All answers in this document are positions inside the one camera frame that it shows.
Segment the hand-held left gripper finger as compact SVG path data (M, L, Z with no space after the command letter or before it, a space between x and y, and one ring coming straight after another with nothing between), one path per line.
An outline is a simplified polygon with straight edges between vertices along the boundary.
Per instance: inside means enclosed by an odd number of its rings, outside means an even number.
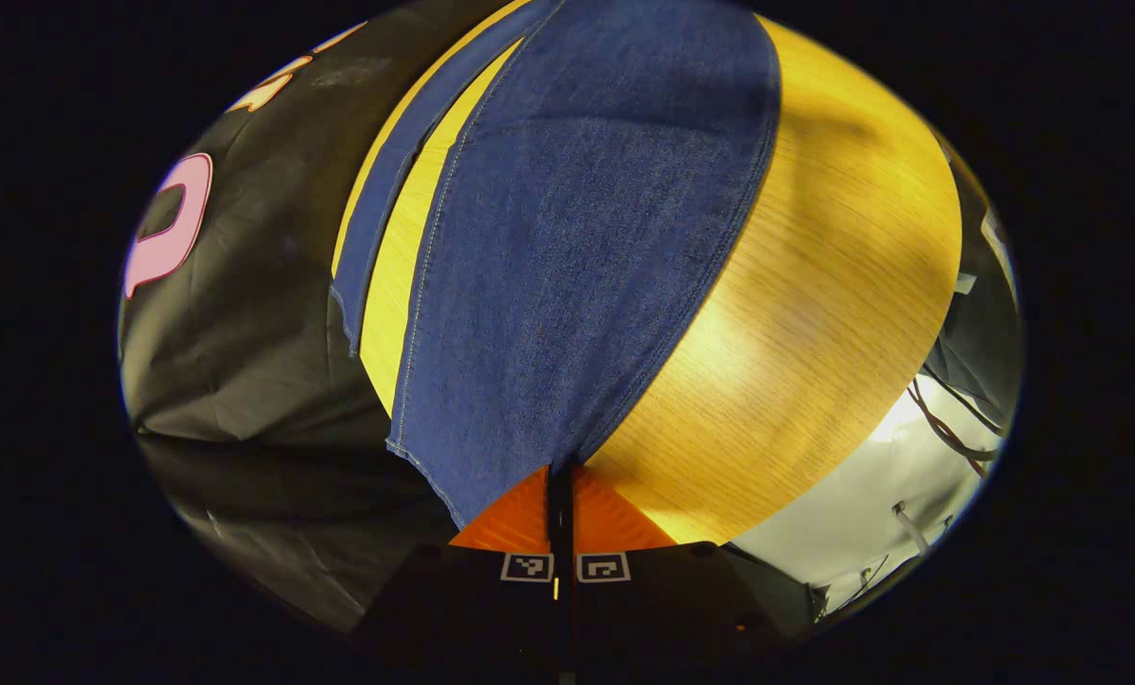
M414 684L556 684L561 474L501 496L457 543L415 547L353 632L368 659Z
M784 654L788 640L714 542L577 550L573 487L562 471L562 684L675 684Z

